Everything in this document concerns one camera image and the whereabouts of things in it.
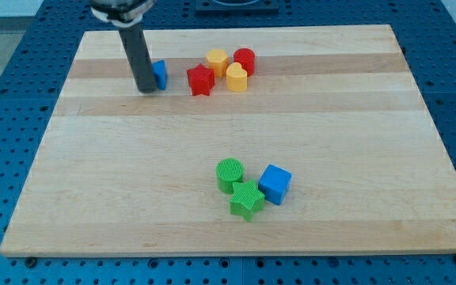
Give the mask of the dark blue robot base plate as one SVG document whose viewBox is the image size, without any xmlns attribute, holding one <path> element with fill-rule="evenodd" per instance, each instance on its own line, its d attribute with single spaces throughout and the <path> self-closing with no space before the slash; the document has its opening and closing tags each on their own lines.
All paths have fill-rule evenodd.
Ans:
<svg viewBox="0 0 456 285">
<path fill-rule="evenodd" d="M 280 0 L 194 0 L 196 15 L 277 13 Z"/>
</svg>

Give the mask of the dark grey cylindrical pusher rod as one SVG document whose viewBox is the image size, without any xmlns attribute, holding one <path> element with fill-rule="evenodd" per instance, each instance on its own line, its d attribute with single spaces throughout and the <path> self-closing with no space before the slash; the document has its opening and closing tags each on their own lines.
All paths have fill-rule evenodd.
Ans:
<svg viewBox="0 0 456 285">
<path fill-rule="evenodd" d="M 154 92 L 157 89 L 157 82 L 141 24 L 135 23 L 126 28 L 119 28 L 118 33 L 138 91 Z"/>
</svg>

